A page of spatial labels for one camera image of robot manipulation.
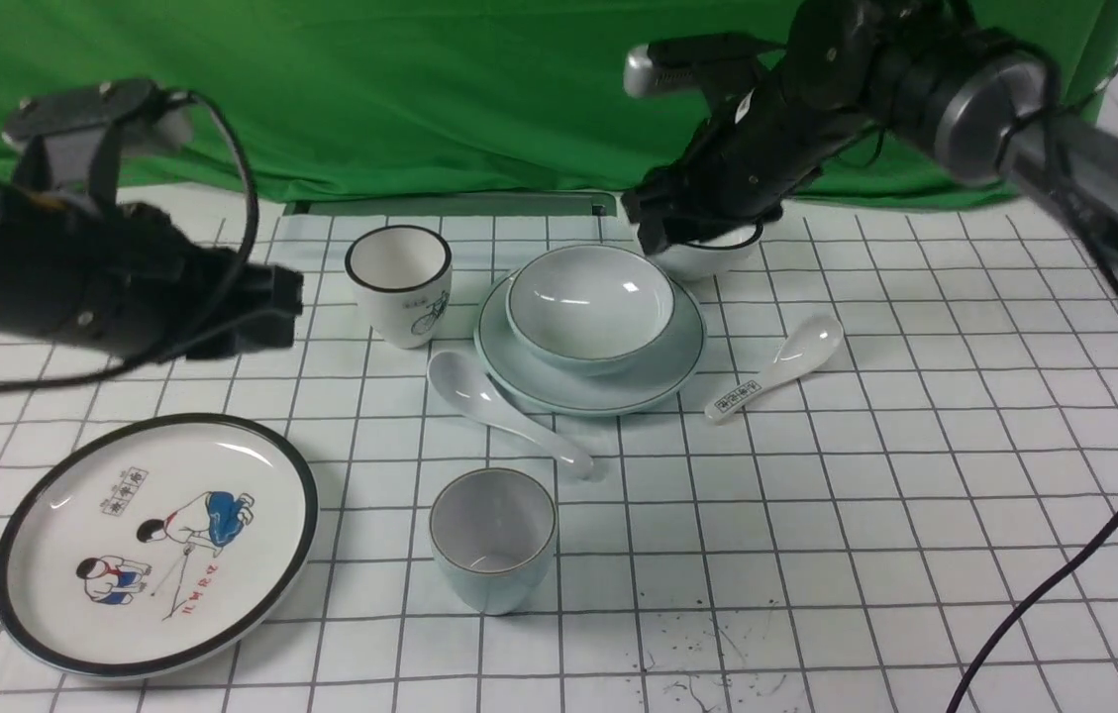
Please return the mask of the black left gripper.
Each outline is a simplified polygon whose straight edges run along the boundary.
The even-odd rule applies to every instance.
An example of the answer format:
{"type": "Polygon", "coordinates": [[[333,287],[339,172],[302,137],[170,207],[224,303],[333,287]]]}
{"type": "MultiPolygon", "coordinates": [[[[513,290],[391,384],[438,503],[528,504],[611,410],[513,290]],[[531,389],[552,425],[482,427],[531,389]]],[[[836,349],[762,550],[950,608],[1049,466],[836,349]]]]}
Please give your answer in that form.
{"type": "Polygon", "coordinates": [[[133,359],[219,360],[293,344],[304,276],[192,243],[160,209],[100,209],[0,182],[0,333],[133,359]]]}

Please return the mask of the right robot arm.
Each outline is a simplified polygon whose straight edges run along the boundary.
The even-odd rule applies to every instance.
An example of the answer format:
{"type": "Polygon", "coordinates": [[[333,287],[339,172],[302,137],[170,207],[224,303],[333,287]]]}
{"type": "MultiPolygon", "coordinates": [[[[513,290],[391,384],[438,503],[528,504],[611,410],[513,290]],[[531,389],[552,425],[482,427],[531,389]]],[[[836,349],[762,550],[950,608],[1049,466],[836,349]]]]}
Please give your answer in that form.
{"type": "Polygon", "coordinates": [[[1005,181],[1096,262],[1118,298],[1118,137],[1062,103],[1038,47],[961,1],[806,1],[781,44],[743,32],[636,47],[625,91],[699,91],[682,154],[620,203],[642,251],[779,220],[783,200],[858,139],[888,134],[961,186],[1005,181]]]}

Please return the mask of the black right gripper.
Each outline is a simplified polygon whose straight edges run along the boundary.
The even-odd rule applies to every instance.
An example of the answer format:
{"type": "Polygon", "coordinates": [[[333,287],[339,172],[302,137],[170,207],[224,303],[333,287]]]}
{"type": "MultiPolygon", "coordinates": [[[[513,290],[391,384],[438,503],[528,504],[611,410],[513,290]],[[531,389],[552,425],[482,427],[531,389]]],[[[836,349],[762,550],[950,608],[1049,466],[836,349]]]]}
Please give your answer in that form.
{"type": "Polygon", "coordinates": [[[723,101],[678,159],[650,168],[623,194],[642,254],[775,221],[783,200],[865,129],[863,110],[813,104],[781,59],[748,93],[723,101]]]}

